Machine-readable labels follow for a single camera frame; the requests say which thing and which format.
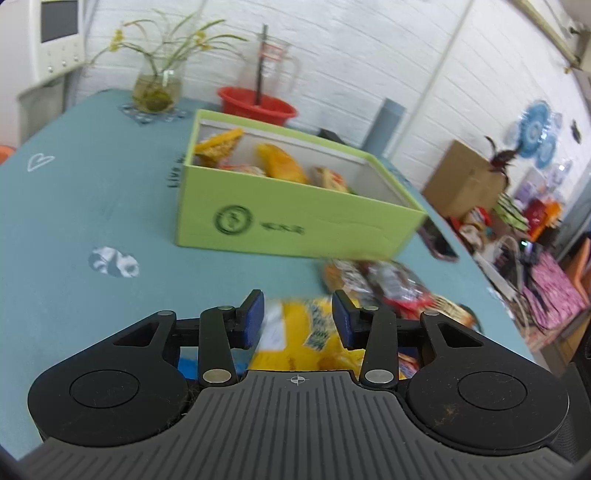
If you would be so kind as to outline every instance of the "green box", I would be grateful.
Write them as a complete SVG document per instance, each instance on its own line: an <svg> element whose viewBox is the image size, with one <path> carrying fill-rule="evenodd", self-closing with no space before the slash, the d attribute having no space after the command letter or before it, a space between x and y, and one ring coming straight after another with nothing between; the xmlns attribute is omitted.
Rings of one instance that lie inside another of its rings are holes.
<svg viewBox="0 0 591 480"><path fill-rule="evenodd" d="M308 175L314 166L341 174L356 193L192 165L193 147L241 127L230 163L259 165L255 147L273 143ZM197 111L183 164L176 244L296 257L392 258L426 213L372 155L238 116Z"/></svg>

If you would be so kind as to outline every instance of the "white machine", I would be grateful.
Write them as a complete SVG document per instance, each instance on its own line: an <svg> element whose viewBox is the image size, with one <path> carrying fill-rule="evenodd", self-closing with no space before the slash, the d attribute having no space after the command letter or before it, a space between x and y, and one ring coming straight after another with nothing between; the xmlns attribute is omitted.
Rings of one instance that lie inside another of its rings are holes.
<svg viewBox="0 0 591 480"><path fill-rule="evenodd" d="M83 66L83 0L0 0L0 145L19 147L62 114Z"/></svg>

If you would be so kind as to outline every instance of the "smartphone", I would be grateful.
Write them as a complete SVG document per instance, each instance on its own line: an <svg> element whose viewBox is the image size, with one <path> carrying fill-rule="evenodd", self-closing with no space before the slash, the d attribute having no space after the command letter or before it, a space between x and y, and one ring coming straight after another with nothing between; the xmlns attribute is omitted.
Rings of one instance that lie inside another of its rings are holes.
<svg viewBox="0 0 591 480"><path fill-rule="evenodd" d="M423 226L418 230L418 234L427 245L432 256L446 262L457 262L457 253L430 218L425 220Z"/></svg>

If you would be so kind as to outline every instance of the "glass vase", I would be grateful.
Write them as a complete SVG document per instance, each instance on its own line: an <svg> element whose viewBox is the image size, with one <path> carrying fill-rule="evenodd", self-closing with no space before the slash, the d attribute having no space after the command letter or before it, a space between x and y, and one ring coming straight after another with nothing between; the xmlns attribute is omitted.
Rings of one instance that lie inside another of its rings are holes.
<svg viewBox="0 0 591 480"><path fill-rule="evenodd" d="M163 113L174 108L183 93L185 61L144 57L132 97L141 112Z"/></svg>

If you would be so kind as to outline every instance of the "black stick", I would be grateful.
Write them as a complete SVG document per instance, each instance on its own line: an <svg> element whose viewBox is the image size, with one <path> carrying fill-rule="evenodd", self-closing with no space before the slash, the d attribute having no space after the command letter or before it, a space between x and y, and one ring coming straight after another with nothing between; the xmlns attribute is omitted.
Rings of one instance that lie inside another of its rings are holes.
<svg viewBox="0 0 591 480"><path fill-rule="evenodd" d="M267 42L267 29L268 29L268 25L264 24L262 26L261 51L259 52L259 65L258 65L258 71L256 73L255 105L260 105L261 104L261 95L262 95L262 66L263 66L263 58L265 56L265 43Z"/></svg>

